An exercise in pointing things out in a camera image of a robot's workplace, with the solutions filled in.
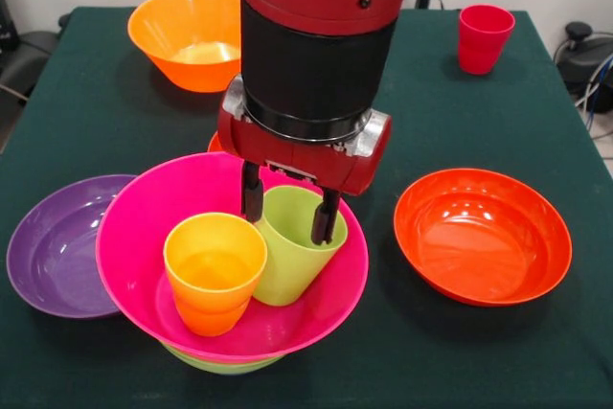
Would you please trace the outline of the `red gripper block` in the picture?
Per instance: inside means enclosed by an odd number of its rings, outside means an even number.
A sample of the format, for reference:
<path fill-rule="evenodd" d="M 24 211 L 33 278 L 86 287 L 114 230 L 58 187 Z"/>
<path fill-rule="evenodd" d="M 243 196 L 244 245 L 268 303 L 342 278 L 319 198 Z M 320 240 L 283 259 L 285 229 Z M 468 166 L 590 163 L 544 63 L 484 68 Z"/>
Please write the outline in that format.
<path fill-rule="evenodd" d="M 222 147 L 245 160 L 241 169 L 241 214 L 249 222 L 259 221 L 262 215 L 260 166 L 298 174 L 323 188 L 311 228 L 311 241 L 321 245 L 332 242 L 341 193 L 360 195 L 372 184 L 392 132 L 392 119 L 374 110 L 364 129 L 349 141 L 305 144 L 283 139 L 222 109 L 217 132 Z"/>

